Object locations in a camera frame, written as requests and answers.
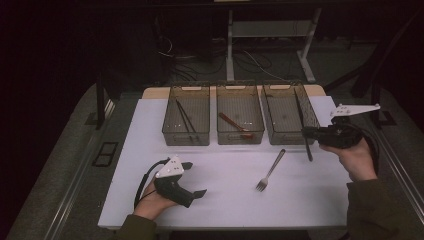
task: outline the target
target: sleeve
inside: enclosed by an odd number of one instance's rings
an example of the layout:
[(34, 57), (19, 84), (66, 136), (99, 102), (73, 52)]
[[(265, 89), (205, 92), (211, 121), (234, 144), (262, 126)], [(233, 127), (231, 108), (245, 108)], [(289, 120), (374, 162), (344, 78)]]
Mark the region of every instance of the sleeve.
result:
[(121, 229), (110, 240), (154, 240), (156, 223), (136, 215), (128, 215)]
[(412, 239), (406, 215), (380, 180), (348, 183), (347, 228), (352, 240)]

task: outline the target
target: dark background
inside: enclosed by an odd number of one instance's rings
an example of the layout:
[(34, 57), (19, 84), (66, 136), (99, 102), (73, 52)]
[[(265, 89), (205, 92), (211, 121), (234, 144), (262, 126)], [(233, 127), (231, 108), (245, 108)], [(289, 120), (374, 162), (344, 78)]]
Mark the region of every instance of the dark background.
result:
[[(167, 63), (156, 54), (158, 43), (154, 39), (160, 36), (150, 23), (154, 14), (83, 11), (73, 1), (3, 0), (1, 6), (0, 239), (3, 239), (75, 105), (96, 78), (101, 76), (109, 95), (119, 99), (122, 91), (163, 84)], [(390, 25), (397, 22), (399, 15), (409, 14), (403, 10), (381, 6), (325, 8), (316, 37), (318, 40), (338, 36), (378, 40), (383, 33), (393, 31)], [(259, 18), (266, 15), (257, 14)], [(204, 49), (208, 49), (210, 38), (226, 36), (226, 16), (225, 12), (167, 13), (163, 15), (167, 24), (163, 23), (161, 29), (176, 39), (177, 47), (202, 49), (198, 54), (207, 61), (211, 55)], [(423, 81), (419, 70), (424, 67), (423, 22), (421, 12), (377, 77), (422, 129), (423, 115), (416, 110), (417, 104), (409, 103), (422, 102)], [(197, 35), (178, 34), (193, 29), (202, 31)], [(151, 59), (148, 63), (144, 61), (146, 56)], [(152, 80), (146, 83), (140, 76)]]

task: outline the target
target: white table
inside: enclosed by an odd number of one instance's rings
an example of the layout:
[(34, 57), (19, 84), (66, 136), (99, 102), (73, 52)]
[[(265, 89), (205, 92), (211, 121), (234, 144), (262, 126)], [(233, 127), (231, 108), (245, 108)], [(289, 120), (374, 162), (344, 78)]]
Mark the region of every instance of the white table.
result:
[[(337, 156), (315, 143), (311, 146), (314, 161), (309, 162), (304, 146), (272, 146), (266, 131), (259, 145), (218, 145), (213, 93), (209, 146), (166, 146), (161, 129), (167, 99), (139, 100), (98, 225), (120, 228), (133, 211), (134, 196), (145, 172), (157, 161), (177, 154), (183, 162), (194, 164), (179, 184), (191, 192), (208, 191), (190, 208), (176, 206), (165, 211), (156, 221), (158, 230), (344, 227), (346, 183), (350, 179)], [(330, 111), (335, 108), (332, 99), (310, 99), (320, 124), (330, 124)], [(268, 187), (256, 191), (256, 184), (282, 148), (287, 152)]]

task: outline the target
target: fork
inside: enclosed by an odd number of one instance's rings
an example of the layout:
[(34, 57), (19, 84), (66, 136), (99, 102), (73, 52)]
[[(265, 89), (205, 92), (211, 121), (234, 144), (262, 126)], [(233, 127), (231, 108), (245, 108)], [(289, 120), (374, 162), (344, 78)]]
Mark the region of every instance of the fork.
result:
[(278, 162), (280, 162), (281, 158), (284, 156), (284, 153), (286, 153), (286, 150), (281, 149), (266, 177), (262, 178), (261, 181), (259, 181), (258, 185), (256, 185), (256, 190), (262, 192), (266, 188), (266, 186), (268, 186), (268, 178), (271, 175), (272, 171), (274, 171), (274, 168), (277, 166)]

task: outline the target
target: metal frame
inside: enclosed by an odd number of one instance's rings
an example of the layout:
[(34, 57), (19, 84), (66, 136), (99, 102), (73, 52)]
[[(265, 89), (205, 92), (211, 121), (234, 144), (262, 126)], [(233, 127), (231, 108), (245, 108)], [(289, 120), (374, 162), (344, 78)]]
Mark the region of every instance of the metal frame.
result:
[[(321, 8), (315, 9), (314, 15), (312, 17), (311, 21), (300, 21), (302, 23), (309, 22), (309, 27), (306, 31), (306, 33), (302, 33), (300, 31), (299, 34), (296, 34), (296, 36), (306, 36), (305, 45), (302, 50), (297, 51), (297, 55), (300, 61), (300, 64), (302, 65), (302, 69), (305, 73), (306, 79), (309, 83), (315, 83), (316, 79), (314, 77), (314, 74), (312, 72), (311, 67), (309, 66), (308, 60), (306, 59), (309, 49), (312, 44), (312, 40), (314, 38), (315, 30), (318, 25), (318, 20), (321, 15)], [(233, 44), (232, 39), (234, 36), (236, 37), (258, 37), (258, 36), (284, 36), (289, 37), (292, 35), (289, 35), (284, 32), (283, 29), (278, 29), (278, 27), (275, 27), (276, 24), (284, 24), (288, 21), (278, 21), (278, 22), (244, 22), (242, 24), (238, 24), (237, 22), (233, 22), (233, 11), (229, 10), (228, 14), (228, 39), (227, 39), (227, 58), (226, 58), (226, 66), (227, 66), (227, 81), (233, 81), (234, 78), (234, 64), (233, 64)], [(268, 26), (268, 29), (270, 30), (269, 33), (266, 33), (261, 29), (259, 32), (254, 33), (254, 31), (244, 30), (249, 27), (254, 26), (267, 26), (267, 25), (274, 25), (274, 26)]]

